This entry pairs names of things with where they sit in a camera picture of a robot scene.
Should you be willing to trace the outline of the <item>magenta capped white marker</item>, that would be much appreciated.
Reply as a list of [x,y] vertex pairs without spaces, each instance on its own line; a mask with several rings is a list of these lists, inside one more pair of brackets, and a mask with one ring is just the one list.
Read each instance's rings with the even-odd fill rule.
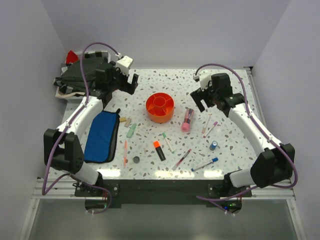
[[208,136],[208,134],[215,128],[215,126],[218,124],[217,121],[215,121],[213,123],[213,125],[205,132],[205,134],[203,135],[203,138],[206,138]]

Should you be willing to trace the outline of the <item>peach capped white marker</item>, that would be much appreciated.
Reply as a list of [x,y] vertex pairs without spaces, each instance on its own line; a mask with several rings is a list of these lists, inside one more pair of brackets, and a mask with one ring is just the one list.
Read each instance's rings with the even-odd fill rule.
[[208,116],[207,116],[207,118],[206,118],[206,120],[204,122],[202,131],[201,131],[202,134],[204,134],[206,132],[207,126],[208,126],[209,121],[210,121],[210,118],[211,118],[211,114],[208,114]]

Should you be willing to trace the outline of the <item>green capped white marker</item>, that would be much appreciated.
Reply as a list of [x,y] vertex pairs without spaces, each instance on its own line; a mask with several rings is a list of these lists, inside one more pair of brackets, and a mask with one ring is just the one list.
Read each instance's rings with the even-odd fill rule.
[[173,149],[173,147],[172,147],[172,145],[171,145],[171,143],[170,143],[170,141],[169,141],[166,133],[163,132],[163,133],[162,133],[162,136],[163,136],[164,140],[166,141],[166,143],[167,143],[167,145],[168,145],[168,147],[169,147],[170,152],[171,152],[172,154],[174,154],[175,151],[174,151],[174,149]]

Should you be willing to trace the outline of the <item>blue capped white marker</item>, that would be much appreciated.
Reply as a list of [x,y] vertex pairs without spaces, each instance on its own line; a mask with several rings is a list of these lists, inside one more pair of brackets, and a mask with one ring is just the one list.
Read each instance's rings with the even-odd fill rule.
[[208,166],[210,164],[213,164],[213,163],[217,162],[218,160],[219,159],[217,157],[215,157],[215,158],[213,158],[213,159],[211,159],[211,160],[209,160],[207,162],[204,162],[204,163],[202,163],[202,164],[200,164],[200,165],[198,165],[196,167],[191,168],[191,171],[195,172],[195,171],[197,171],[197,170],[199,170],[201,168],[204,168],[204,167],[206,167],[206,166]]

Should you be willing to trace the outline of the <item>orange black highlighter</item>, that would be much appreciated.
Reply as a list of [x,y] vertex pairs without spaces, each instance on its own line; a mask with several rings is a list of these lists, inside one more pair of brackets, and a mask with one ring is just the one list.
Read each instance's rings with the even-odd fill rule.
[[156,152],[157,152],[160,160],[161,160],[161,161],[166,160],[166,157],[165,157],[165,155],[164,155],[164,153],[163,153],[163,150],[162,150],[162,148],[161,148],[160,143],[159,143],[158,141],[154,141],[154,142],[153,142],[153,145],[154,145],[154,148],[155,148],[155,150],[156,150]]

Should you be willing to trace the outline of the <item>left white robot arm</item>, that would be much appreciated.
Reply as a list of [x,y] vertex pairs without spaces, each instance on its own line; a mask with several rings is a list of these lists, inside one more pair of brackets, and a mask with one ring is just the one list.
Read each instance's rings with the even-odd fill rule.
[[43,191],[47,192],[47,180],[50,168],[63,171],[86,183],[86,191],[92,196],[99,196],[104,184],[99,181],[101,174],[85,163],[80,139],[94,118],[100,114],[104,106],[112,99],[116,90],[133,95],[138,86],[138,76],[134,75],[128,82],[129,70],[133,59],[124,56],[116,62],[102,62],[94,70],[95,90],[89,91],[87,80],[84,80],[85,95],[77,109],[56,129],[47,129],[43,135],[44,161],[46,165]]

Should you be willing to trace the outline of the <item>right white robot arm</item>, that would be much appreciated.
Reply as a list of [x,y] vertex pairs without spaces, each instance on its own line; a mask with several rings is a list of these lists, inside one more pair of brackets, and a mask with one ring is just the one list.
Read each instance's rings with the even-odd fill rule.
[[200,87],[190,95],[198,109],[217,107],[242,131],[257,156],[247,169],[228,173],[224,178],[223,192],[235,196],[241,187],[256,185],[259,188],[277,186],[292,177],[295,149],[274,137],[255,116],[248,105],[245,93],[234,93],[231,80],[226,73],[194,75]]

